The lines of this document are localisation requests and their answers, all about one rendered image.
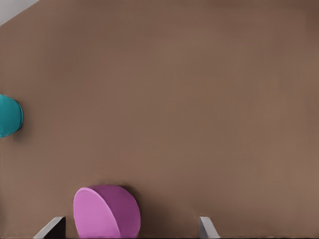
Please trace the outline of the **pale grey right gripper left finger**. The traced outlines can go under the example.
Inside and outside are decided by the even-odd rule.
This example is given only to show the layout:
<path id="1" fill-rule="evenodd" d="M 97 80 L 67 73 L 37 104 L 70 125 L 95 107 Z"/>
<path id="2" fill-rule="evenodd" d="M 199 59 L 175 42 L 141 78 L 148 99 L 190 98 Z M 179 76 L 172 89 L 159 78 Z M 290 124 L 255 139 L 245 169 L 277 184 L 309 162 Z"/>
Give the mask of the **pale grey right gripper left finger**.
<path id="1" fill-rule="evenodd" d="M 66 217 L 55 217 L 34 238 L 66 238 Z"/>

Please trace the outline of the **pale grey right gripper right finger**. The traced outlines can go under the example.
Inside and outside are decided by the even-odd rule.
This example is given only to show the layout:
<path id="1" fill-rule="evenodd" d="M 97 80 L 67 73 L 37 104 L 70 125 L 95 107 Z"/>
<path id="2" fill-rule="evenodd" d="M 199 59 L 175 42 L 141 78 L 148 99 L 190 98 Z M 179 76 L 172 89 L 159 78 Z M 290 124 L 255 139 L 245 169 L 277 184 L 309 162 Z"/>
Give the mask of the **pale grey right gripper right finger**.
<path id="1" fill-rule="evenodd" d="M 199 237 L 200 238 L 220 238 L 211 218 L 199 217 Z"/>

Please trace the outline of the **pink bowl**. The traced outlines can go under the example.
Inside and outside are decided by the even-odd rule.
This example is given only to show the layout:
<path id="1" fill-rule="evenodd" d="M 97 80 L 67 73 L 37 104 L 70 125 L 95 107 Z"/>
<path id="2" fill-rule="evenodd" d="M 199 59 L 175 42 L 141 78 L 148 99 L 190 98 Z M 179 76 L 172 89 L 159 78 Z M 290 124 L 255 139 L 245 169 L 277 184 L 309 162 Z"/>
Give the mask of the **pink bowl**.
<path id="1" fill-rule="evenodd" d="M 73 217 L 81 238 L 136 238 L 141 228 L 137 201 L 118 185 L 80 188 L 73 200 Z"/>

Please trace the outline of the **blue bowl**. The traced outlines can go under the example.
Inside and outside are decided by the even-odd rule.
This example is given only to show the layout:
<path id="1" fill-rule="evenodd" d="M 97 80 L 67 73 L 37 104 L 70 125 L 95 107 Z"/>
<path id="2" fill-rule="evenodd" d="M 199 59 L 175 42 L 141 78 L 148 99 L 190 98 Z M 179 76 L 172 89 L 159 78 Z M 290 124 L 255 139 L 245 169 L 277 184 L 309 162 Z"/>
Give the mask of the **blue bowl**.
<path id="1" fill-rule="evenodd" d="M 23 110 L 13 98 L 0 94 L 0 138 L 9 136 L 20 129 Z"/>

